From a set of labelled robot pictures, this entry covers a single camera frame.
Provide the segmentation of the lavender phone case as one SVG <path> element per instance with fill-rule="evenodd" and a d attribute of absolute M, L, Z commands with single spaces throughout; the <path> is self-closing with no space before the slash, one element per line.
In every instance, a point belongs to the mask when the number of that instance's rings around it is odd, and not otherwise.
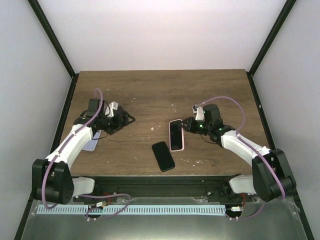
<path fill-rule="evenodd" d="M 93 139 L 88 141 L 82 148 L 82 150 L 87 151 L 87 152 L 93 152 L 98 144 L 99 138 L 101 136 L 101 130 L 97 131 L 95 135 L 93 136 Z"/>

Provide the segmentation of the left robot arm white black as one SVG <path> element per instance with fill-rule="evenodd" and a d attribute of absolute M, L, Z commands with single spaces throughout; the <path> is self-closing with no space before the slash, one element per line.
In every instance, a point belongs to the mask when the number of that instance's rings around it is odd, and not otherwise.
<path fill-rule="evenodd" d="M 72 198 L 85 195 L 97 202 L 102 189 L 89 177 L 71 175 L 71 168 L 83 147 L 94 140 L 98 132 L 113 135 L 136 119 L 113 101 L 91 98 L 88 108 L 73 122 L 71 131 L 62 143 L 45 159 L 32 164 L 31 196 L 54 204 L 67 204 Z"/>

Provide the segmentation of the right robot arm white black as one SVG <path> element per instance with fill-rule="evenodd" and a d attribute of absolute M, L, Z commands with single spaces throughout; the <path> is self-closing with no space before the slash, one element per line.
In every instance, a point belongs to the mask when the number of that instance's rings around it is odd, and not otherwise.
<path fill-rule="evenodd" d="M 279 148 L 269 149 L 242 136 L 234 127 L 224 124 L 216 104 L 193 106 L 192 117 L 182 121 L 182 128 L 193 134 L 209 136 L 216 145 L 236 154 L 251 166 L 251 175 L 237 175 L 222 188 L 229 202 L 240 194 L 257 195 L 265 202 L 285 198 L 297 187 L 286 154 Z"/>

